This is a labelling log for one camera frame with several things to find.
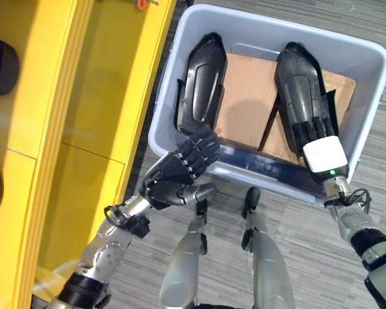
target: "cardboard box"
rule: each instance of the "cardboard box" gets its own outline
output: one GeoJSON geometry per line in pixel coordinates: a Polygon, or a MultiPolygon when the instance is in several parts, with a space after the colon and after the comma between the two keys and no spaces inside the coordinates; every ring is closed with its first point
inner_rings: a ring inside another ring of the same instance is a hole
{"type": "Polygon", "coordinates": [[[215,132],[224,144],[257,151],[277,93],[276,62],[229,53],[227,61],[215,132]]]}
{"type": "MultiPolygon", "coordinates": [[[[228,54],[225,94],[215,131],[222,143],[249,151],[261,151],[293,164],[303,160],[291,152],[279,114],[261,145],[277,89],[274,82],[276,62],[228,54]]],[[[336,90],[335,103],[339,125],[349,106],[356,82],[348,77],[322,70],[326,89],[336,90]]]]}

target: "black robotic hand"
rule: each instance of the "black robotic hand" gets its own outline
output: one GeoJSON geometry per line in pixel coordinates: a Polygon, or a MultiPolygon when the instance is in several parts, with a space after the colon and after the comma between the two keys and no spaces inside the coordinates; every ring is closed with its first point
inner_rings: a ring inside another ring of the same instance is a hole
{"type": "Polygon", "coordinates": [[[347,177],[349,167],[338,138],[335,91],[326,93],[319,63],[295,42],[286,45],[277,62],[279,111],[290,149],[303,156],[318,183],[347,177]]]}
{"type": "Polygon", "coordinates": [[[210,126],[202,127],[178,149],[160,159],[146,174],[140,194],[156,209],[202,201],[216,187],[194,180],[218,159],[220,145],[210,126]]]}

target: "plastic bin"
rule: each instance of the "plastic bin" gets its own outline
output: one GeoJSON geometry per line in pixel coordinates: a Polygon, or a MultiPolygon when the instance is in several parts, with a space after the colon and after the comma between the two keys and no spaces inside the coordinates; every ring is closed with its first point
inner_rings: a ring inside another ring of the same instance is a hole
{"type": "MultiPolygon", "coordinates": [[[[275,61],[288,42],[302,42],[318,59],[322,69],[356,81],[340,128],[340,139],[350,166],[350,181],[386,84],[386,50],[373,42],[340,33],[217,6],[192,6],[180,19],[149,131],[152,150],[162,156],[186,139],[173,122],[177,79],[185,78],[190,51],[210,32],[222,36],[228,53],[271,61],[275,61]]],[[[211,173],[308,204],[322,205],[322,188],[312,181],[305,169],[227,146],[222,147],[220,154],[220,161],[209,169],[211,173]]]]}

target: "yellow shelf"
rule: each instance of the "yellow shelf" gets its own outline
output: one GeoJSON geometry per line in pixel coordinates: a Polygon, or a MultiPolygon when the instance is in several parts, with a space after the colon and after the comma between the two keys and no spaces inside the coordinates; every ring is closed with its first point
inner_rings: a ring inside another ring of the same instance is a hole
{"type": "Polygon", "coordinates": [[[120,201],[176,0],[0,0],[20,59],[0,97],[0,309],[55,296],[120,201]]]}
{"type": "Polygon", "coordinates": [[[60,292],[84,246],[123,199],[176,0],[137,10],[97,1],[69,101],[34,294],[60,292]]]}
{"type": "Polygon", "coordinates": [[[0,97],[0,309],[29,308],[51,181],[91,0],[0,0],[20,60],[0,97]]]}

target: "robot leg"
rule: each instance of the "robot leg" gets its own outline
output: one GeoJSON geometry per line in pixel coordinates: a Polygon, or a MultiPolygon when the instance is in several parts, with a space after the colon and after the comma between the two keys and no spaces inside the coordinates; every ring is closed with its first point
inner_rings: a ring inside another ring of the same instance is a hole
{"type": "Polygon", "coordinates": [[[269,237],[263,219],[254,212],[259,196],[258,188],[250,188],[243,211],[247,224],[242,248],[253,254],[254,309],[295,309],[290,278],[282,254],[269,237]]]}
{"type": "Polygon", "coordinates": [[[199,255],[207,253],[206,225],[207,201],[198,203],[196,217],[190,222],[187,233],[179,242],[167,267],[160,290],[161,309],[193,309],[198,291],[199,255]]]}

